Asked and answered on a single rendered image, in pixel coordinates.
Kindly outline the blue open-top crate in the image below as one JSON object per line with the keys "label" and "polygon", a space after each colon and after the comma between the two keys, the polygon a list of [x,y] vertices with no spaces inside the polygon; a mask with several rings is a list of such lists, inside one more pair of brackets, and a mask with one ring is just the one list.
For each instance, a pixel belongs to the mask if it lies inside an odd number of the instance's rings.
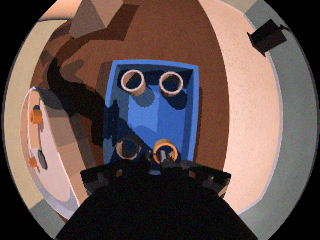
{"label": "blue open-top crate", "polygon": [[[125,72],[140,71],[145,79],[145,91],[132,96],[121,85]],[[162,74],[175,72],[182,77],[183,87],[173,98],[160,94],[159,80]],[[130,134],[140,138],[139,154],[131,162],[137,162],[147,150],[152,151],[152,175],[160,175],[160,165],[154,160],[155,143],[170,140],[177,150],[175,163],[193,160],[199,101],[198,66],[162,60],[113,61],[104,106],[103,157],[104,164],[121,158],[117,142]]]}

